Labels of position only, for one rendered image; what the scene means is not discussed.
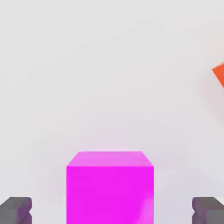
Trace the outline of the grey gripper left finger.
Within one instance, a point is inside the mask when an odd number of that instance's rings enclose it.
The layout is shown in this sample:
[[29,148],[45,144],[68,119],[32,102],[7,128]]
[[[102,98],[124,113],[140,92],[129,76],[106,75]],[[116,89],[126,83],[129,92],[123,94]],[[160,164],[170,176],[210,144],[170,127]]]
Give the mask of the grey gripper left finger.
[[10,197],[0,205],[0,224],[32,224],[32,199]]

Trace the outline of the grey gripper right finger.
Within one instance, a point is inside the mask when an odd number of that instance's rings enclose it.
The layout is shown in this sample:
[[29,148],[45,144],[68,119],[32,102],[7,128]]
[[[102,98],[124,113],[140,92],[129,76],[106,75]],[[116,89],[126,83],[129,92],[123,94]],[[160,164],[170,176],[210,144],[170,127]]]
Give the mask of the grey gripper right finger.
[[224,224],[224,205],[214,197],[192,199],[192,224]]

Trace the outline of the small magenta cube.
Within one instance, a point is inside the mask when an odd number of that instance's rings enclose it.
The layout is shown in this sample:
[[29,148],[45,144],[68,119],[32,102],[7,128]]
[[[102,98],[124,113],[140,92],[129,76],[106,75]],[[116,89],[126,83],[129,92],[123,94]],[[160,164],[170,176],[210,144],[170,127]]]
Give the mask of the small magenta cube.
[[154,224],[154,167],[141,151],[82,151],[66,168],[66,224]]

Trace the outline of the large orange box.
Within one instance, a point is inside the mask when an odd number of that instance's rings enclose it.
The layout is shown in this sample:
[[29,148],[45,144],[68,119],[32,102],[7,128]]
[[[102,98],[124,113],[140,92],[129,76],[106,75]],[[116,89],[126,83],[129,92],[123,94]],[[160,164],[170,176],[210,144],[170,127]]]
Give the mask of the large orange box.
[[215,74],[215,76],[217,77],[217,79],[219,80],[220,84],[224,88],[224,62],[222,62],[218,66],[212,68],[212,71]]

